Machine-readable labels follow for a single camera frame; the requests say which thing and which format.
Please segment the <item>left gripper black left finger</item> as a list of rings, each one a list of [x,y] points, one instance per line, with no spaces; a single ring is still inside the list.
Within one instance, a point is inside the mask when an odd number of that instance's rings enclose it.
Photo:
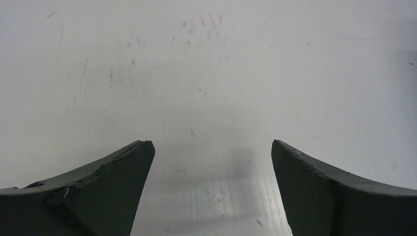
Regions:
[[[155,156],[135,141],[64,174],[0,191],[3,236],[128,236]]]

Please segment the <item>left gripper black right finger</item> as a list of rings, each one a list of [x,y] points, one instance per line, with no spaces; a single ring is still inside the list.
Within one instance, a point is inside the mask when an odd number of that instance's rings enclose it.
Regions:
[[[293,235],[416,235],[416,190],[354,175],[281,140],[271,159]]]

